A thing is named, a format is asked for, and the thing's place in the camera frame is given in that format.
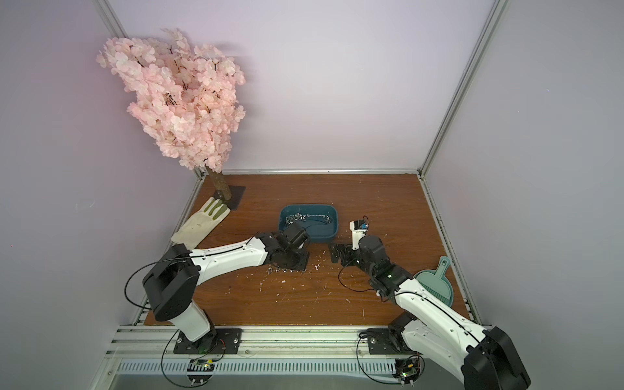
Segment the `teal plastic storage box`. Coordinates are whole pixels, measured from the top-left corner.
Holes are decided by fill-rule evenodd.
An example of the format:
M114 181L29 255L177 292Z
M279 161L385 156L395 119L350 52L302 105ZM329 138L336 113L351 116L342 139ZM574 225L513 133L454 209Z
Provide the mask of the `teal plastic storage box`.
M316 224L311 221L305 223L296 222L302 225L307 231L312 243L330 243L334 240L339 230L338 213L334 206L327 204L295 204L284 207L279 213L279 230L284 230L288 225L284 223L287 215L294 213L302 214L326 214L331 217L331 224Z

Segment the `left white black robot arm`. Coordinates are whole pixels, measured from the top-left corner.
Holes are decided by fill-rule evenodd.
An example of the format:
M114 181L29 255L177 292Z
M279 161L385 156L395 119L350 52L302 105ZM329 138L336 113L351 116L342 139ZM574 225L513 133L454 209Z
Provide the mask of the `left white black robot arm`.
M247 240L205 250L177 244L144 276L142 285L158 322L175 325L191 343L213 337L215 326L193 300L196 288L218 276L249 267L276 266L304 271L310 236L300 224L283 231L257 233Z

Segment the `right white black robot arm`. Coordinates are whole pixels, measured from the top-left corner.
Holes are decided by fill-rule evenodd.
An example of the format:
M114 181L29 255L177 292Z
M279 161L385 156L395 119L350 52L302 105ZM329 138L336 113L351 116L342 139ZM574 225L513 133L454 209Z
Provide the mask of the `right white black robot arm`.
M527 389L531 379L511 338L455 312L428 292L416 277L393 263L376 236L356 248L331 244L333 263L357 267L385 302L404 310L391 325L400 348L424 354L466 389Z

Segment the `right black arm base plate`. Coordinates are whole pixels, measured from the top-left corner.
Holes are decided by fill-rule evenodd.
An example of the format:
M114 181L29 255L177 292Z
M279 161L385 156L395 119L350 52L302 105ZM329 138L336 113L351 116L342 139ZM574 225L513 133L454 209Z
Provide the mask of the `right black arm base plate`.
M414 354L401 335L389 328L369 328L362 333L367 343L369 354Z

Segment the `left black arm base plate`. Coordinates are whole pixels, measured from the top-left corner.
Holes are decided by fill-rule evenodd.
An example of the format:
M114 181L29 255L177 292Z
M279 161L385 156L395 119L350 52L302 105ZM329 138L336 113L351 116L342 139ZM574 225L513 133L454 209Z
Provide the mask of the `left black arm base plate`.
M237 354L243 330L240 328L216 328L208 331L197 341L190 339L183 332L174 338L174 354Z

